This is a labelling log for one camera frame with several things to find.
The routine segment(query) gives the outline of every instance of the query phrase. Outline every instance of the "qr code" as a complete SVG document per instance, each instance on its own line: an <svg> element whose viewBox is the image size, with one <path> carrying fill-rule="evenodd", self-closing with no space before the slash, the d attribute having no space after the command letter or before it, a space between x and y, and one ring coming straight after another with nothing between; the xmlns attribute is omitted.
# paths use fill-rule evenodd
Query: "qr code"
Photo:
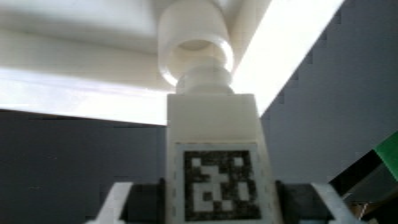
<svg viewBox="0 0 398 224"><path fill-rule="evenodd" d="M185 151L185 221L262 219L249 151Z"/></svg>

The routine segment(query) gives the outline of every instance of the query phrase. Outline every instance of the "white cylinder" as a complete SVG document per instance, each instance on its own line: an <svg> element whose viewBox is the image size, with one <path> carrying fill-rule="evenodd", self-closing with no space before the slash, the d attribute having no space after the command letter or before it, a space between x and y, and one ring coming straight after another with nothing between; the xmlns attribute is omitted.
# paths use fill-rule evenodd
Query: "white cylinder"
<svg viewBox="0 0 398 224"><path fill-rule="evenodd" d="M159 27L159 68L175 86L203 57L214 57L232 72L233 49L221 9L210 0L180 0L166 9Z"/></svg>

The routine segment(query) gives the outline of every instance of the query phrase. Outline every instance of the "gray wall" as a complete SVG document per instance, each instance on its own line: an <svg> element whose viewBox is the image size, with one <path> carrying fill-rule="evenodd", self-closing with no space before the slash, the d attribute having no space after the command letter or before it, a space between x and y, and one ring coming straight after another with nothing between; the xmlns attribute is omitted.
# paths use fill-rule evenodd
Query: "gray wall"
<svg viewBox="0 0 398 224"><path fill-rule="evenodd" d="M0 112L0 223L79 224L116 181L164 176L166 128Z"/></svg>
<svg viewBox="0 0 398 224"><path fill-rule="evenodd" d="M398 2L349 1L264 117L274 173L326 182L398 130Z"/></svg>
<svg viewBox="0 0 398 224"><path fill-rule="evenodd" d="M398 129L398 3L347 2L264 126L276 177L326 182ZM166 127L0 113L0 223L74 224L164 176Z"/></svg>

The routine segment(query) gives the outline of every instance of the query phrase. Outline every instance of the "green object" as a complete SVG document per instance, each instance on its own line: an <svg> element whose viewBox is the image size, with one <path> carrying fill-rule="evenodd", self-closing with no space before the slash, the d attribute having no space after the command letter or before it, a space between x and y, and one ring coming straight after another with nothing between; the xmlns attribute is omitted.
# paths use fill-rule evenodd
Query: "green object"
<svg viewBox="0 0 398 224"><path fill-rule="evenodd" d="M376 152L398 181L398 131L379 144Z"/></svg>

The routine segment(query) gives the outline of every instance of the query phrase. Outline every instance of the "bright light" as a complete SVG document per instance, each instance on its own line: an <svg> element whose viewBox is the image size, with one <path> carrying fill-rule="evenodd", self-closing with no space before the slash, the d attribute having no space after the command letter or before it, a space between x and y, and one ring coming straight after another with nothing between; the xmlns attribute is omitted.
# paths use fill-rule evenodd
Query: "bright light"
<svg viewBox="0 0 398 224"><path fill-rule="evenodd" d="M257 95L264 114L344 0L274 0L235 72L237 93Z"/></svg>

